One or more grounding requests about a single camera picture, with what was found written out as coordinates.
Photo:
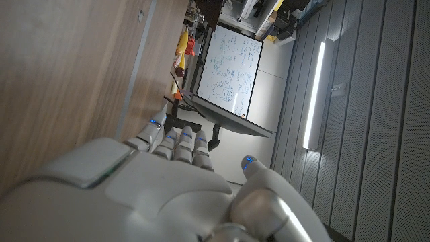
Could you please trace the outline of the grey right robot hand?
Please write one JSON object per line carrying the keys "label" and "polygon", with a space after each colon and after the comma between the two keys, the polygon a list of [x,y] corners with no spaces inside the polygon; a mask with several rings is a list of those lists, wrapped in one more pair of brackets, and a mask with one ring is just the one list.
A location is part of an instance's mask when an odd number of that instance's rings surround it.
{"label": "grey right robot hand", "polygon": [[160,111],[122,143],[98,138],[39,168],[1,197],[2,241],[328,241],[313,209],[247,155],[234,192],[206,135],[185,127],[155,143]]}

